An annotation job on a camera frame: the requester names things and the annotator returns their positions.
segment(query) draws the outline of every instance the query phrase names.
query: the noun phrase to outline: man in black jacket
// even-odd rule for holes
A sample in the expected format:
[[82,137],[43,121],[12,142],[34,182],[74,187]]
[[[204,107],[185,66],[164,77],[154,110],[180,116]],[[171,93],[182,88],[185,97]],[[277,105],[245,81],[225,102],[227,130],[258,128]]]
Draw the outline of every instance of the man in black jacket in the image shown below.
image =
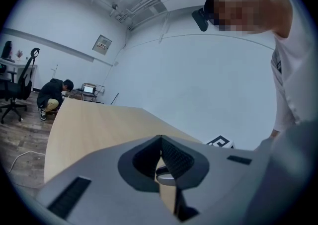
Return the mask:
[[58,106],[60,107],[63,102],[62,91],[72,91],[73,82],[69,79],[62,80],[53,78],[50,82],[45,84],[39,92],[36,103],[40,110],[41,120],[46,120],[46,112],[49,112]]

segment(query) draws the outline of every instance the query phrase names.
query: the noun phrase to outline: chair base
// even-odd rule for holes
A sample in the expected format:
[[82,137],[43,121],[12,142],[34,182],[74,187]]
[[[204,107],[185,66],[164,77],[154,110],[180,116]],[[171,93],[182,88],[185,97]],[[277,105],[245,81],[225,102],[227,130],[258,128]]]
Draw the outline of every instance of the chair base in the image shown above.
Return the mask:
[[2,112],[3,108],[6,108],[6,111],[4,112],[4,114],[2,115],[1,120],[0,120],[0,122],[2,124],[4,123],[3,119],[5,118],[7,113],[9,113],[9,111],[12,110],[14,113],[16,113],[19,117],[19,122],[21,122],[22,117],[21,117],[20,113],[17,111],[17,108],[24,108],[25,111],[27,110],[26,105],[16,104],[14,99],[10,99],[10,104],[0,107],[0,112]]

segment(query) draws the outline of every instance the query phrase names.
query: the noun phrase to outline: wall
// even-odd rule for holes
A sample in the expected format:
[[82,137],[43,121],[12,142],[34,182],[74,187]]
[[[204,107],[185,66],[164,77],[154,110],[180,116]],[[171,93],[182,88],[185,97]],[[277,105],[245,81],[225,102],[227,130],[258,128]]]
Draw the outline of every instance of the wall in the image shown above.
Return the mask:
[[[9,32],[2,32],[0,45],[3,48],[7,40],[12,41],[13,59],[19,49],[24,59],[34,47],[41,49],[35,88],[41,88],[51,79],[51,69],[56,64],[55,77],[69,78],[75,87],[83,82],[103,84],[126,40],[126,27],[89,0],[19,0],[4,27]],[[17,37],[15,32],[25,37]],[[92,50],[99,35],[112,40],[106,56]],[[39,44],[32,37],[43,39],[49,45]]]
[[202,33],[191,10],[173,12],[136,28],[106,86],[106,101],[142,107],[207,142],[219,135],[252,150],[272,130],[276,98],[271,33]]

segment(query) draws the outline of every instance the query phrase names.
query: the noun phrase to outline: laptop screen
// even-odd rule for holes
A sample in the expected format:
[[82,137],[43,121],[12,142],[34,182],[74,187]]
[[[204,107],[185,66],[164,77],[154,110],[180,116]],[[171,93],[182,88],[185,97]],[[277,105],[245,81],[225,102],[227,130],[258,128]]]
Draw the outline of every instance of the laptop screen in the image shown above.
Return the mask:
[[93,93],[93,87],[84,86],[84,92]]

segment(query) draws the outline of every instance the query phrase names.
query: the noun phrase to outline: wooden floor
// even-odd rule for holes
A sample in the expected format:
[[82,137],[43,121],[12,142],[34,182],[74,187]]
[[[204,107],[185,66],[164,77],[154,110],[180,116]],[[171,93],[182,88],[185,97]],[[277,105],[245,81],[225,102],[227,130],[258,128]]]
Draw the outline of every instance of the wooden floor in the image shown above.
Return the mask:
[[[24,152],[32,150],[45,154],[54,116],[48,115],[47,120],[42,121],[36,98],[37,93],[33,92],[26,101],[17,100],[18,104],[27,105],[27,111],[18,108],[22,122],[10,111],[4,124],[0,124],[0,161],[5,171],[9,171],[14,159]],[[6,104],[5,100],[0,100],[0,106]],[[34,197],[44,184],[44,160],[45,156],[35,153],[21,156],[8,174],[14,186]]]

